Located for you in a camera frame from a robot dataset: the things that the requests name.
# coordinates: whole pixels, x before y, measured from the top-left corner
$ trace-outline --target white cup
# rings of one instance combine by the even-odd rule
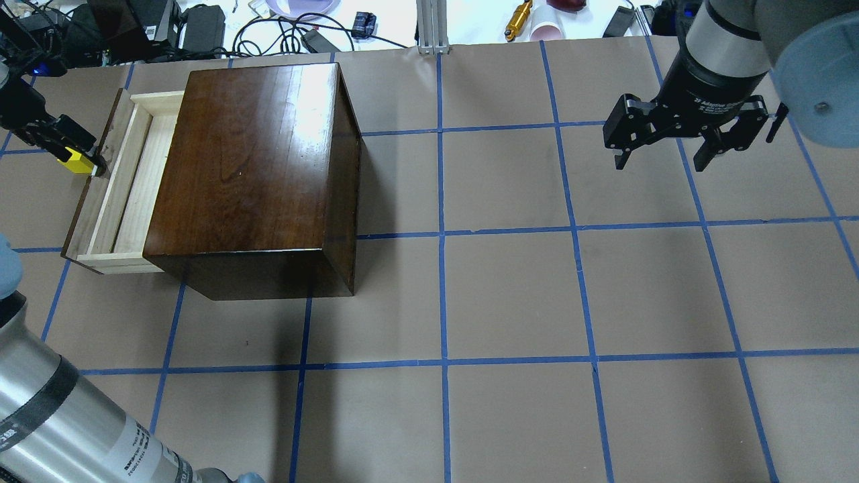
[[[560,40],[564,28],[557,17],[557,10],[549,5],[540,5],[531,12],[530,40]]]

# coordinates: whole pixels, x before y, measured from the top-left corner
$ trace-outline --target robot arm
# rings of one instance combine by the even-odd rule
[[[45,110],[45,98],[21,79],[24,74],[62,76],[63,63],[44,52],[5,12],[0,10],[0,32],[12,44],[3,52],[0,64],[0,126],[25,143],[39,146],[67,163],[74,159],[81,167],[75,172],[103,175],[107,164],[96,155],[95,137],[72,118],[54,118]]]
[[[752,92],[771,66],[806,136],[859,146],[859,0],[705,0],[679,44],[659,94],[650,102],[622,95],[603,126],[617,169],[663,138],[703,137],[696,171],[727,150],[747,149],[769,115]]]

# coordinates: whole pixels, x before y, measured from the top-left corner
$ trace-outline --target gold cylinder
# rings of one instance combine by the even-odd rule
[[[504,38],[507,39],[507,42],[512,42],[513,39],[519,36],[522,27],[525,26],[525,22],[528,21],[528,17],[531,15],[532,4],[532,0],[525,0],[522,5],[516,7],[513,16],[510,17],[510,21],[507,23],[507,29],[504,30]]]

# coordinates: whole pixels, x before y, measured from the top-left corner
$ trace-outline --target pink object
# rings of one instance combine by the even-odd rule
[[[546,3],[558,10],[575,14],[588,5],[588,0],[546,0]]]

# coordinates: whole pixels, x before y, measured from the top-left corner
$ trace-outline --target dark wooden box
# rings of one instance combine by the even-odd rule
[[[351,295],[360,144],[336,64],[193,72],[143,257],[213,300]]]

